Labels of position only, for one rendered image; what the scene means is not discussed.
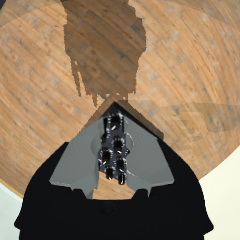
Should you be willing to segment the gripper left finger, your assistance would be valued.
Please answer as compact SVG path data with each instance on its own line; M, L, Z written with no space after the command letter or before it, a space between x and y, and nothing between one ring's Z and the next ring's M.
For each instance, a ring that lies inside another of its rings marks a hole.
M21 229L27 215L38 205L51 199L71 197L73 189L81 189L87 199L98 189L98 151L107 129L102 117L81 133L64 142L34 173L26 188L22 207L14 227Z

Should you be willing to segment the black knob box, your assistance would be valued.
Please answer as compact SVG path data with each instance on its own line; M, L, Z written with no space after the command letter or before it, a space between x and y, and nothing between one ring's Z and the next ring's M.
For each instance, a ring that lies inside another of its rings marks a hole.
M111 180L114 178L118 180L119 185L125 184L126 157L130 153L129 149L126 147L126 134L122 132L122 117L124 116L131 119L157 139L160 139L156 134L154 134L150 129L148 129L115 101L109 106L109 108L100 117L107 118L107 129L106 133L101 137L102 147L98 151L98 165L100 172L106 174L106 179Z

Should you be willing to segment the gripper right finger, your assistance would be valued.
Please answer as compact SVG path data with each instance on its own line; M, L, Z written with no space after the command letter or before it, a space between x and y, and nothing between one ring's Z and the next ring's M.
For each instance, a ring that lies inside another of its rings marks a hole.
M126 184L136 192L147 189L148 198L175 202L198 220L203 234L214 229L201 185L190 166L162 139L157 139L128 117L122 117L126 134Z

